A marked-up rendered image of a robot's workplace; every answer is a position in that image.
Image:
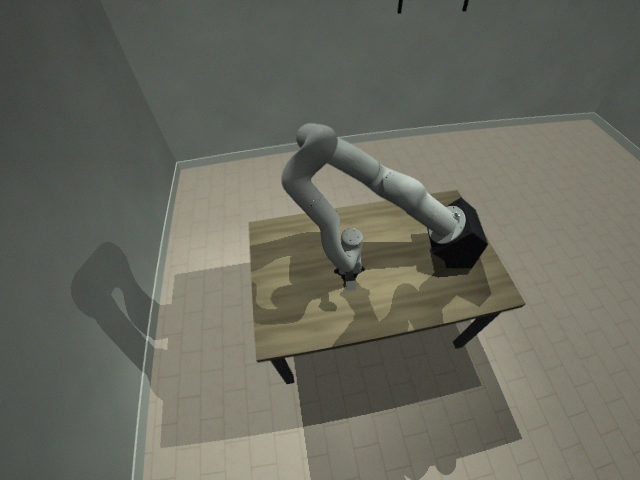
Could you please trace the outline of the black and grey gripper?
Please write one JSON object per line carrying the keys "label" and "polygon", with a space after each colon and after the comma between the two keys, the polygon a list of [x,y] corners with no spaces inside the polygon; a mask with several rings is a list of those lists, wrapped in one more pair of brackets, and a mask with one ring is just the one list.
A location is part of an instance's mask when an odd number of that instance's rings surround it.
{"label": "black and grey gripper", "polygon": [[[361,258],[360,258],[359,263],[358,263],[357,265],[355,265],[355,267],[354,267],[354,269],[353,269],[353,276],[354,276],[354,278],[356,279],[356,278],[357,278],[357,276],[358,276],[358,274],[359,274],[359,273],[361,273],[362,271],[365,271],[365,267],[363,267],[363,266],[361,265]],[[345,275],[344,275],[344,274],[346,274],[346,272],[343,272],[343,271],[339,270],[338,268],[336,268],[336,269],[334,270],[334,273],[336,273],[336,274],[340,275],[340,276],[341,276],[341,278],[343,279],[343,281],[345,281]],[[356,274],[356,273],[357,273],[357,274]],[[356,277],[355,277],[355,276],[356,276]]]}

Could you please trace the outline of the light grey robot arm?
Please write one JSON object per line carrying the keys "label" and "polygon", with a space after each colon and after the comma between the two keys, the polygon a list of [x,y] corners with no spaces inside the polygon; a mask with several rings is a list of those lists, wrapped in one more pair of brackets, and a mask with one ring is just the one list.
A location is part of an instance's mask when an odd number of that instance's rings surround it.
{"label": "light grey robot arm", "polygon": [[408,211],[408,215],[429,228],[434,242],[447,244],[462,233],[466,217],[459,207],[445,207],[426,194],[419,181],[381,165],[359,148],[337,138],[332,128],[308,124],[297,132],[300,149],[284,167],[282,186],[320,228],[326,256],[339,270],[346,272],[346,291],[356,290],[353,268],[360,261],[363,235],[359,230],[349,228],[342,233],[340,241],[340,217],[311,182],[328,161],[378,196]]}

